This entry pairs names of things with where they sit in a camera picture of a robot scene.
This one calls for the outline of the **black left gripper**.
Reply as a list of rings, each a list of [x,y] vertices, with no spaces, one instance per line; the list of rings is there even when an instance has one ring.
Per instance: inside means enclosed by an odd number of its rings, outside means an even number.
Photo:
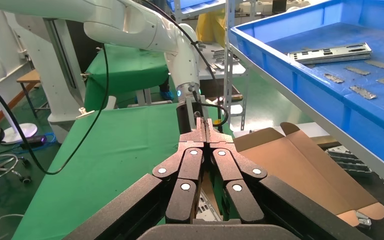
[[[196,127],[196,117],[194,116],[195,112],[200,112],[201,109],[198,103],[193,102],[191,104],[192,110],[189,112],[189,108],[186,102],[178,103],[176,106],[177,122],[179,133],[186,134],[197,129]]]

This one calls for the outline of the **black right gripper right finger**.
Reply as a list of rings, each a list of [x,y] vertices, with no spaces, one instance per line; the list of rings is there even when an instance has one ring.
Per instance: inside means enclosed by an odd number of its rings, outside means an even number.
[[[248,240],[365,240],[367,236],[261,166],[239,154],[231,136],[206,121],[206,154],[236,225],[225,233]]]

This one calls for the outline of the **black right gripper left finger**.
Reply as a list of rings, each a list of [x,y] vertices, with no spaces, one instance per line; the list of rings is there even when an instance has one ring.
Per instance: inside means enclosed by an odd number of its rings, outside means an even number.
[[[207,123],[180,135],[177,151],[75,228],[66,240],[138,240],[164,220],[190,224],[196,217]]]

